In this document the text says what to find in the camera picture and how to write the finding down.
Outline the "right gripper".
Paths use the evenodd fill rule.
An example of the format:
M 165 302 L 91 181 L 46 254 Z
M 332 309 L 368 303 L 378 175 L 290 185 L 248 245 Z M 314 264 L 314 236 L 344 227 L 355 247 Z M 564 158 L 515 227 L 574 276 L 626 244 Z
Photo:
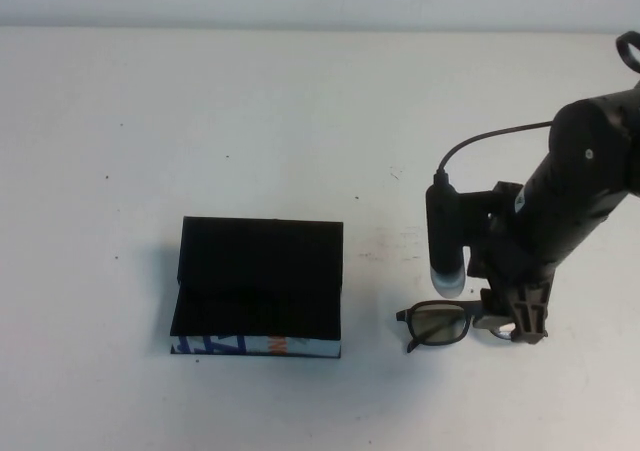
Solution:
M 508 220 L 468 220 L 467 246 L 470 258 L 467 276 L 484 279 L 494 289 L 533 284 L 552 276 L 559 260 L 559 226 Z M 495 322 L 510 322 L 515 328 L 511 341 L 537 344 L 547 336 L 549 285 L 519 286 L 509 292 L 509 309 L 500 295 L 482 288 L 483 316 Z

